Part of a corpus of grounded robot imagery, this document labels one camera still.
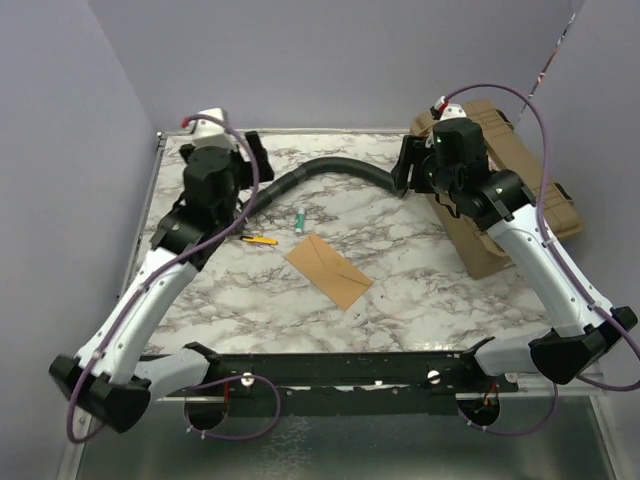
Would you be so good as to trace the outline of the green white glue stick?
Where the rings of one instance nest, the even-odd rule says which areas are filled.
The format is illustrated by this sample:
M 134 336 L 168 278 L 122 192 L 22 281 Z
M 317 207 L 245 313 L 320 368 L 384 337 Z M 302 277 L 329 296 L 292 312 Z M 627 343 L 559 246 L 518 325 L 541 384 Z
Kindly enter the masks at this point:
M 296 234 L 302 234 L 304 232 L 305 218 L 306 210 L 304 208 L 299 208 L 296 213 L 296 221 L 294 227 L 294 232 Z

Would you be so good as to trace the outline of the brown kraft envelope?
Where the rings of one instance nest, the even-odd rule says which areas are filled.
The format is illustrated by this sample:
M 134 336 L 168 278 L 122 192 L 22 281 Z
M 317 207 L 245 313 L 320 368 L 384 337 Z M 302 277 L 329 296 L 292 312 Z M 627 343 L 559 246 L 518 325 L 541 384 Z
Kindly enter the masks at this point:
M 341 310 L 348 310 L 373 284 L 315 233 L 287 255 L 287 261 Z

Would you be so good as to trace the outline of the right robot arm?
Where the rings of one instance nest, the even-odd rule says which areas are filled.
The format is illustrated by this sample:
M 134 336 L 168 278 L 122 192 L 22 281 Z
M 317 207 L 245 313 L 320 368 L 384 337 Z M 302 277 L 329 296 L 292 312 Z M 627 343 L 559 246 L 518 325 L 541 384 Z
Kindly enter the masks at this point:
M 631 308 L 614 306 L 586 279 L 539 218 L 536 198 L 521 177 L 490 169 L 482 129 L 469 118 L 442 120 L 427 138 L 405 136 L 392 179 L 401 191 L 446 199 L 452 217 L 467 217 L 487 233 L 549 316 L 548 332 L 475 346 L 473 358 L 459 367 L 467 389 L 481 391 L 507 373 L 540 373 L 565 385 L 637 325 Z

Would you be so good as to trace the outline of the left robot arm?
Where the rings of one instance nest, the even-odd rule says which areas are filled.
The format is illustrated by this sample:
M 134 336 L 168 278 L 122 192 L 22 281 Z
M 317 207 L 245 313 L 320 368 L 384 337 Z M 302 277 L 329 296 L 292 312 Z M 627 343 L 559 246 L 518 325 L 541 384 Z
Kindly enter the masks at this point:
M 49 367 L 70 408 L 124 433 L 152 401 L 191 387 L 206 395 L 220 385 L 215 355 L 202 346 L 150 362 L 140 357 L 174 300 L 253 209 L 253 199 L 237 206 L 239 192 L 274 178 L 258 133 L 245 133 L 243 145 L 251 161 L 233 144 L 195 141 L 181 148 L 183 192 L 161 219 L 139 272 L 94 336 Z

